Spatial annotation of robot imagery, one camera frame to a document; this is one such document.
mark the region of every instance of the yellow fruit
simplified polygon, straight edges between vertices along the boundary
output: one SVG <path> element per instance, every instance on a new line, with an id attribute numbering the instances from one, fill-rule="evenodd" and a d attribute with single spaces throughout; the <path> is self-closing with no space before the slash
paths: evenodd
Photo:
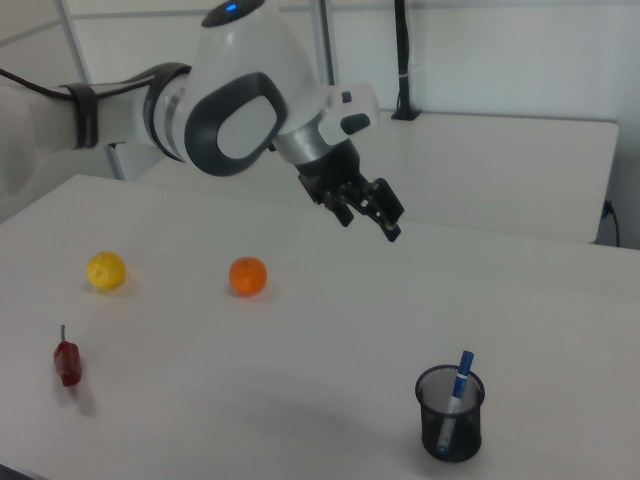
<path id="1" fill-rule="evenodd" d="M 96 287 L 113 288 L 124 281 L 126 267 L 113 252 L 100 252 L 87 263 L 87 278 Z"/>

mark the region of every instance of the pen holder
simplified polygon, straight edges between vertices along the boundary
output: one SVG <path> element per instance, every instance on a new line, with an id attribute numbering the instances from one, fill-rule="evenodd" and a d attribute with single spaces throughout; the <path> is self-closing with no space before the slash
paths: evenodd
<path id="1" fill-rule="evenodd" d="M 422 444 L 433 457 L 445 462 L 468 460 L 482 444 L 480 406 L 484 401 L 484 385 L 475 373 L 469 373 L 459 411 L 447 413 L 457 373 L 456 365 L 438 365 L 420 375 L 416 382 L 416 397 L 422 417 Z M 451 432 L 446 449 L 442 448 L 443 428 Z"/>

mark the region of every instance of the orange fruit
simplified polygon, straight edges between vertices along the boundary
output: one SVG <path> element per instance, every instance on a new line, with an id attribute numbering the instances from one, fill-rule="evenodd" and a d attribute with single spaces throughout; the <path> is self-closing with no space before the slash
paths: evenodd
<path id="1" fill-rule="evenodd" d="M 240 295 L 253 295 L 267 282 L 267 267 L 259 258 L 242 257 L 229 267 L 229 283 Z"/>
<path id="2" fill-rule="evenodd" d="M 87 278 L 96 287 L 113 288 L 124 281 L 126 267 L 120 256 L 100 252 L 87 262 Z"/>

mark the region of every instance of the blue marker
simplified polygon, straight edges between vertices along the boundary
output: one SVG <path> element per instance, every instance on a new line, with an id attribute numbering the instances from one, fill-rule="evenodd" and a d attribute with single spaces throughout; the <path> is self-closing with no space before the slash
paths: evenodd
<path id="1" fill-rule="evenodd" d="M 460 411 L 464 387 L 467 385 L 467 377 L 471 371 L 471 362 L 473 362 L 473 353 L 467 352 L 466 350 L 462 352 L 456 382 L 453 384 L 453 392 L 451 393 L 451 398 L 449 398 L 449 405 L 447 405 L 447 413 L 458 413 Z M 453 434 L 455 424 L 455 418 L 445 418 L 442 423 L 442 430 L 440 430 L 440 436 L 438 437 L 438 444 L 436 446 L 440 455 L 445 455 L 449 451 L 449 444 L 451 443 L 451 435 Z"/>

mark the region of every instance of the robotic arm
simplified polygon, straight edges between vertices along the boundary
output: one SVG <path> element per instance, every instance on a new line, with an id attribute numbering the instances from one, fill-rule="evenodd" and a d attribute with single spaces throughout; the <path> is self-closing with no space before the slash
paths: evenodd
<path id="1" fill-rule="evenodd" d="M 404 209 L 385 180 L 362 176 L 349 139 L 377 122 L 372 87 L 320 84 L 265 0 L 223 3 L 202 27 L 193 68 L 164 64 L 113 85 L 49 90 L 22 81 L 31 90 L 4 87 L 0 112 L 19 118 L 0 114 L 0 128 L 13 125 L 16 134 L 33 137 L 38 151 L 31 154 L 93 148 L 98 140 L 148 143 L 217 176 L 242 172 L 275 148 L 297 168 L 311 199 L 343 226 L 353 220 L 351 207 L 394 241 Z M 0 148 L 11 154 L 9 143 Z"/>

